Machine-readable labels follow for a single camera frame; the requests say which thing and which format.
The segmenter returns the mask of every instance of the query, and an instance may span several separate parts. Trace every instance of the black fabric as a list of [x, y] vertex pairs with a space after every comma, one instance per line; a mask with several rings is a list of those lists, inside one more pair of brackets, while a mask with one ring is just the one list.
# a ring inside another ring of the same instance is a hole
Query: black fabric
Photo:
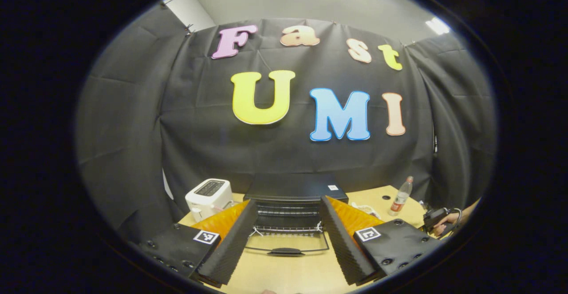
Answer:
[[164, 191], [156, 115], [185, 34], [169, 9], [151, 8], [101, 53], [79, 98], [79, 169], [101, 215], [130, 241], [183, 215]]
[[[255, 24], [234, 57], [213, 60], [219, 31]], [[282, 30], [292, 25], [313, 27], [318, 45], [285, 47]], [[373, 60], [369, 64], [351, 58], [346, 40], [365, 42]], [[389, 44], [399, 52], [402, 71], [387, 66], [379, 45]], [[383, 185], [398, 186], [414, 176], [412, 196], [424, 199], [430, 182], [433, 126], [426, 86], [410, 63], [404, 47], [366, 31], [328, 21], [263, 19], [242, 21], [193, 33], [184, 41], [164, 92], [160, 122], [164, 171], [178, 206], [189, 211], [185, 194], [204, 179], [231, 181], [233, 191], [245, 193], [255, 173], [334, 173], [346, 192]], [[280, 121], [252, 126], [233, 114], [231, 77], [240, 72], [258, 72], [255, 104], [272, 106], [274, 82], [268, 73], [290, 70], [296, 74], [290, 89], [290, 109]], [[332, 89], [344, 106], [353, 91], [367, 92], [367, 126], [371, 138], [351, 141], [333, 136], [328, 142], [313, 142], [315, 101], [310, 90]], [[389, 117], [385, 92], [403, 96], [401, 102], [406, 133], [386, 134]]]
[[426, 84], [438, 152], [432, 167], [437, 207], [463, 209], [489, 186], [497, 153], [497, 114], [491, 78], [452, 34], [409, 45]]

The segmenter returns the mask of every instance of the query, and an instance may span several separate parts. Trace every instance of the white wall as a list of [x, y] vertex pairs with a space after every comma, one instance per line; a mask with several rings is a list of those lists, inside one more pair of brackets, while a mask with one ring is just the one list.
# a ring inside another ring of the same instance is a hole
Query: white wall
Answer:
[[193, 24], [189, 28], [191, 31], [199, 31], [217, 25], [198, 0], [164, 0], [164, 2], [184, 25]]

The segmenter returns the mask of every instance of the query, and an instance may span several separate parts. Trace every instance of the white toaster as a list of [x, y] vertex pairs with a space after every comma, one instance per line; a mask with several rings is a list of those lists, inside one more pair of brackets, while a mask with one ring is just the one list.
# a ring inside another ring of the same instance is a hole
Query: white toaster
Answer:
[[226, 179], [206, 179], [185, 195], [185, 201], [195, 221], [200, 222], [230, 207], [231, 183]]

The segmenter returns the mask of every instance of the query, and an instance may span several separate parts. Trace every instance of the foam letter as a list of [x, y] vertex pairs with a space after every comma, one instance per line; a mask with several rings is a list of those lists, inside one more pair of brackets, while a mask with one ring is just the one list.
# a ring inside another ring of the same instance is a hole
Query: foam letter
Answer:
[[316, 130], [310, 134], [312, 141], [328, 141], [331, 132], [327, 130], [327, 120], [335, 132], [335, 137], [343, 138], [347, 132], [349, 140], [367, 140], [371, 133], [367, 130], [367, 102], [369, 94], [361, 91], [351, 92], [345, 108], [339, 105], [337, 97], [330, 89], [312, 89], [310, 96], [316, 100]]
[[353, 59], [364, 63], [371, 62], [371, 55], [367, 52], [369, 48], [365, 43], [355, 39], [347, 39], [347, 46], [349, 46], [347, 52]]
[[402, 112], [400, 111], [400, 101], [402, 96], [396, 93], [384, 93], [383, 100], [387, 102], [387, 110], [389, 112], [389, 126], [387, 134], [403, 135], [406, 128], [402, 125]]
[[397, 71], [402, 70], [402, 64], [396, 62], [395, 56], [398, 57], [398, 52], [394, 51], [392, 47], [388, 44], [379, 45], [379, 50], [383, 51], [383, 55], [385, 56], [385, 62], [391, 69], [395, 69]]
[[257, 108], [254, 105], [254, 86], [261, 77], [257, 72], [237, 73], [231, 77], [231, 82], [235, 84], [233, 113], [247, 124], [278, 122], [290, 108], [290, 80], [296, 77], [296, 73], [282, 70], [268, 74], [274, 80], [274, 104], [270, 108]]
[[319, 39], [316, 37], [316, 31], [306, 25], [294, 25], [282, 31], [285, 35], [280, 38], [280, 43], [287, 47], [294, 47], [296, 45], [316, 45]]
[[219, 32], [221, 40], [219, 40], [219, 47], [217, 52], [211, 55], [212, 59], [221, 59], [222, 57], [235, 56], [239, 50], [234, 49], [235, 43], [242, 47], [248, 39], [248, 33], [255, 33], [258, 31], [256, 25], [247, 25], [246, 27], [236, 27], [231, 29], [224, 29]]

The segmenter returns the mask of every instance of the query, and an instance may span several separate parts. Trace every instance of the ceiling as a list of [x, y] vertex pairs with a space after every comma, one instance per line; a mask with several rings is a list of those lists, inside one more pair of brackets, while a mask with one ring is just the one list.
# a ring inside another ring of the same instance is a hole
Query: ceiling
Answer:
[[434, 15], [413, 0], [198, 0], [214, 23], [300, 17], [336, 21], [403, 44], [436, 36], [426, 21]]

